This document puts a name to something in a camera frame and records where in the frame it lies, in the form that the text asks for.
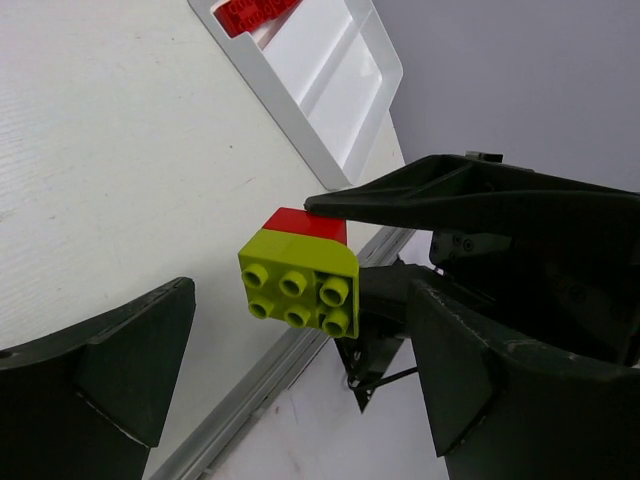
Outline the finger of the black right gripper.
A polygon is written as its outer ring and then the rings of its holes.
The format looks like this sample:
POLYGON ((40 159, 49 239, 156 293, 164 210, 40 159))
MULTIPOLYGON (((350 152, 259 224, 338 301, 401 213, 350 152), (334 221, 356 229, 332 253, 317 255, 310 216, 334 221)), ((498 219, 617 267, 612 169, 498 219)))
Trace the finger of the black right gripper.
POLYGON ((376 315, 404 320, 412 281, 437 284, 440 275, 416 264, 398 263, 361 268, 359 273, 360 316, 376 315))

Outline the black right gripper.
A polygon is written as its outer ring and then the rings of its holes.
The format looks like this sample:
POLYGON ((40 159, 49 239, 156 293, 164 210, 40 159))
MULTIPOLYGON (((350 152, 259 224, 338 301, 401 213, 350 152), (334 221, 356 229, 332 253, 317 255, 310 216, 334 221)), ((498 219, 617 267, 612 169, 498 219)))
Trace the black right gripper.
POLYGON ((434 234, 444 275, 524 334, 639 360, 639 196, 458 155, 431 155, 304 202, 315 215, 434 234))

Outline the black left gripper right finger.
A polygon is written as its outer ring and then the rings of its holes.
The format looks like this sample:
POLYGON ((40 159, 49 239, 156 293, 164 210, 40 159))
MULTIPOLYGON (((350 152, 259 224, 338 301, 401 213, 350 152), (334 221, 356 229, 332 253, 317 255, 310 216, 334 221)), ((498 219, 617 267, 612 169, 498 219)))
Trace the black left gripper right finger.
POLYGON ((452 479, 635 479, 639 373, 545 344, 423 281, 408 327, 452 479))

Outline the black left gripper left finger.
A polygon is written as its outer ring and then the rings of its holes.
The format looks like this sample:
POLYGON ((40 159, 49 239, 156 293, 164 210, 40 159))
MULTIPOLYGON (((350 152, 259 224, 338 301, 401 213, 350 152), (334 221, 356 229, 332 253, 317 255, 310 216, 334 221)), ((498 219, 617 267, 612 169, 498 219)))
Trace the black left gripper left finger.
POLYGON ((195 309, 195 283, 180 277, 2 350, 2 478, 141 478, 161 439, 195 309))

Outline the red small lego brick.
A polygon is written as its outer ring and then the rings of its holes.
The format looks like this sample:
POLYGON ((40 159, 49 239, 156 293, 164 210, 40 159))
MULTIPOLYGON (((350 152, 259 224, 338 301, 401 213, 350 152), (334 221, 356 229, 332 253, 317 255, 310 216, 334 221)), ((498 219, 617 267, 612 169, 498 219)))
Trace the red small lego brick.
POLYGON ((262 226, 263 229, 307 235, 347 244, 345 220, 313 215, 305 210, 280 207, 262 226))

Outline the red lego plate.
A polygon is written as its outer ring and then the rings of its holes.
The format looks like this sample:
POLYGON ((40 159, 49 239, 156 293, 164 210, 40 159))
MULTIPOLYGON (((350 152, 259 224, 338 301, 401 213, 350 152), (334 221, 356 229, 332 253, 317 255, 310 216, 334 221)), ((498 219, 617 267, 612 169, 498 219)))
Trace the red lego plate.
POLYGON ((253 32, 263 24, 279 19, 300 0, 230 0, 213 10, 213 15, 230 38, 253 32))

